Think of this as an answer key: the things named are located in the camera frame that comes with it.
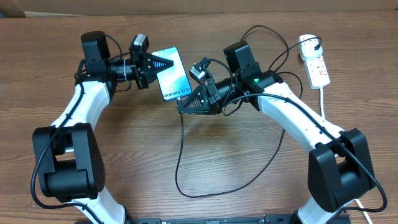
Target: background wall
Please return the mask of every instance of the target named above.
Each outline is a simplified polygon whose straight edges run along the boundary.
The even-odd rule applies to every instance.
[[[11,17],[393,10],[397,0],[0,0]]]

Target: blue screen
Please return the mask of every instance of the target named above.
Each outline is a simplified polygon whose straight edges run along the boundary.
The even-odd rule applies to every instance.
[[[152,55],[172,60],[174,65],[157,74],[163,99],[166,101],[187,96],[192,92],[187,73],[176,47],[153,52]]]

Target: power strip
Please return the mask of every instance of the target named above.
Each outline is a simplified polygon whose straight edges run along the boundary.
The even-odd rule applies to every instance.
[[[298,41],[307,40],[315,37],[312,34],[301,35]],[[300,56],[303,59],[305,71],[313,90],[323,88],[330,84],[328,70],[326,69],[325,61],[323,60],[323,49],[315,50],[314,47],[318,45],[318,39],[312,39],[300,44]]]

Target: power plug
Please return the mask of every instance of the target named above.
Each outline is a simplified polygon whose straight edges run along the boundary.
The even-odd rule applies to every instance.
[[[303,41],[308,38],[315,37],[312,34],[301,35],[298,41]],[[325,61],[323,60],[323,49],[320,47],[315,50],[318,40],[312,39],[300,44],[300,56],[302,56],[305,71],[310,83],[310,87],[313,90],[323,88],[330,83],[328,70],[326,69]]]

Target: wooden table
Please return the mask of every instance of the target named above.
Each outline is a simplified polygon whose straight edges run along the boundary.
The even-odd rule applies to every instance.
[[[44,210],[33,202],[29,182],[35,165],[32,133],[61,115],[74,92],[73,74],[83,58],[80,35],[103,30],[126,51],[134,35],[149,36],[150,51],[177,46],[185,68],[203,56],[223,58],[255,24],[279,31],[292,45],[302,34],[323,39],[331,85],[325,88],[328,120],[367,137],[376,177],[389,198],[374,223],[398,219],[398,13],[298,12],[202,16],[111,16],[52,19],[0,19],[0,222],[73,223],[85,220],[74,208]],[[265,70],[284,46],[258,29],[246,39]],[[109,42],[111,53],[117,48]],[[282,70],[304,84],[303,101],[318,111],[318,91],[310,90],[298,49]],[[217,80],[227,77],[212,65]],[[285,81],[296,93],[294,77]],[[273,155],[282,128],[250,105],[230,117],[185,116],[185,150],[180,186],[192,195],[240,187]],[[95,129],[106,167],[106,186],[134,217],[250,217],[292,213],[310,196],[307,156],[286,135],[269,168],[249,187],[220,197],[190,199],[175,187],[180,119],[175,102],[163,102],[157,82],[149,89],[115,94]],[[58,203],[53,198],[40,198]],[[361,198],[366,207],[381,204],[374,189]],[[362,213],[350,212],[353,223]]]

